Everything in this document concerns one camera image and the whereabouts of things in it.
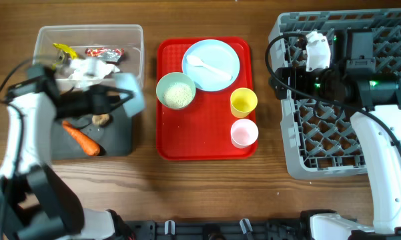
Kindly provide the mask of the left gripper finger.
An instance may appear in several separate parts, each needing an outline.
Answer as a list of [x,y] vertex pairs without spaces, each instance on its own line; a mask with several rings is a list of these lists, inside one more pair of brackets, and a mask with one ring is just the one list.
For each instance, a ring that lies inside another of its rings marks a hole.
[[119,96],[121,100],[130,100],[135,97],[135,93],[132,90],[100,84],[93,86],[93,92],[95,94],[104,95],[106,97]]
[[131,98],[90,98],[87,100],[88,113],[93,115],[108,114],[123,106]]

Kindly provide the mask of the brown mushroom scrap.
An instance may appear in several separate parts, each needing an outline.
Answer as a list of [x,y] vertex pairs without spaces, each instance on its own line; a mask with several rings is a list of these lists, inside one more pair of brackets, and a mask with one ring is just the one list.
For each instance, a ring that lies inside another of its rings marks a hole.
[[95,126],[105,126],[110,121],[110,115],[108,113],[102,115],[93,115],[91,120]]

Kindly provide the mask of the white tissue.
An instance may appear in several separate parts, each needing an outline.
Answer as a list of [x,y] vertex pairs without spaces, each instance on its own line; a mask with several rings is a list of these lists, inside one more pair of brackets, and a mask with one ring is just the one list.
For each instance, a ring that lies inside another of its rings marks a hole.
[[73,70],[73,73],[67,80],[72,81],[74,87],[82,89],[95,85],[96,80],[102,82],[106,76],[121,71],[116,65],[106,63],[94,57],[74,59],[69,64],[69,68]]

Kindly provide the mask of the light blue bowl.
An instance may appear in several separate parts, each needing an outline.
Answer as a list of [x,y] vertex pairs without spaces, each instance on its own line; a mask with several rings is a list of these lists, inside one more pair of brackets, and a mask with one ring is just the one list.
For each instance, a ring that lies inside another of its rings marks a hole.
[[133,117],[145,109],[145,99],[137,78],[131,73],[115,73],[112,75],[119,96],[123,101],[123,109],[128,117]]

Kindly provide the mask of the red snack wrapper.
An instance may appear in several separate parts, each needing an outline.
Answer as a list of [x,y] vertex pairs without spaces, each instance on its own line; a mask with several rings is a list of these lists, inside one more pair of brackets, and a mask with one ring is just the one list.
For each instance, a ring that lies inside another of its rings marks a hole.
[[124,49],[109,49],[105,47],[96,49],[87,48],[85,54],[88,57],[96,57],[101,61],[117,63],[123,56]]

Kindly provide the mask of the yellow foil wrapper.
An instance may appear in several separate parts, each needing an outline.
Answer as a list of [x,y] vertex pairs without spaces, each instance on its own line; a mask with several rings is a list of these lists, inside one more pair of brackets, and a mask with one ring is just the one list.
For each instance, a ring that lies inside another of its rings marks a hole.
[[53,46],[58,50],[58,59],[52,65],[53,69],[62,66],[69,66],[74,59],[77,59],[79,57],[77,52],[68,45],[62,43],[54,43]]

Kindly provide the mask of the orange carrot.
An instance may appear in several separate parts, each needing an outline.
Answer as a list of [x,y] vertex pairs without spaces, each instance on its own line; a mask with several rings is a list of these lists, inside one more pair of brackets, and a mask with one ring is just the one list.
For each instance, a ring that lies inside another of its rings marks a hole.
[[76,129],[70,122],[63,121],[61,126],[79,144],[86,155],[98,156],[100,154],[100,146],[80,130]]

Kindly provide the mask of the green bowl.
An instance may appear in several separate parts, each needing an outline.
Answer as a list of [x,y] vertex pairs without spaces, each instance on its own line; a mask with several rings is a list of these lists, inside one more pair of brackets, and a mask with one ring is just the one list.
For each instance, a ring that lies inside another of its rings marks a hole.
[[159,100],[159,102],[160,102],[162,105],[166,106],[165,103],[164,103],[164,100],[163,100],[164,91],[165,91],[170,85],[172,85],[173,83],[186,83],[186,84],[188,84],[188,85],[190,86],[190,88],[191,88],[191,91],[192,91],[193,94],[194,94],[194,97],[195,97],[195,94],[196,94],[196,87],[195,87],[195,84],[194,84],[194,82],[191,80],[190,77],[188,77],[186,74],[180,73],[180,72],[168,73],[167,75],[164,75],[164,76],[158,81],[157,86],[156,86],[156,95],[157,95],[157,99]]

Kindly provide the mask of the white rice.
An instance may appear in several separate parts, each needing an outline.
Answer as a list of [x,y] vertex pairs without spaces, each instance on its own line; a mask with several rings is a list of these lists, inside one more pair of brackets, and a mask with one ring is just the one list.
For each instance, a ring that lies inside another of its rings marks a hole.
[[191,103],[194,94],[186,83],[173,83],[163,94],[163,100],[167,107],[181,109]]

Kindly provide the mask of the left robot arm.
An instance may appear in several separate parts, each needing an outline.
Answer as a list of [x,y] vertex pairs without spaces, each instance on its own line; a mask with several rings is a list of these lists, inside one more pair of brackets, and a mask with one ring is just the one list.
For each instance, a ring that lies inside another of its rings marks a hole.
[[113,74],[114,85],[91,85],[63,94],[55,72],[33,65],[27,79],[7,88],[2,104],[9,132],[0,166],[0,238],[135,239],[136,234],[112,210],[84,208],[51,167],[51,128],[58,119],[101,115],[129,106],[140,93],[130,73]]

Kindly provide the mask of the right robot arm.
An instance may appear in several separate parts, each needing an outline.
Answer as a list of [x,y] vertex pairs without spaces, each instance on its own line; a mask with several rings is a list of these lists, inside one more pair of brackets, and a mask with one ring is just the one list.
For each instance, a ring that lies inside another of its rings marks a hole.
[[372,190],[374,220],[364,226],[333,211],[305,211],[310,239],[401,239],[401,85],[378,73],[369,29],[294,33],[307,53],[303,67],[267,68],[276,97],[297,97],[349,112]]

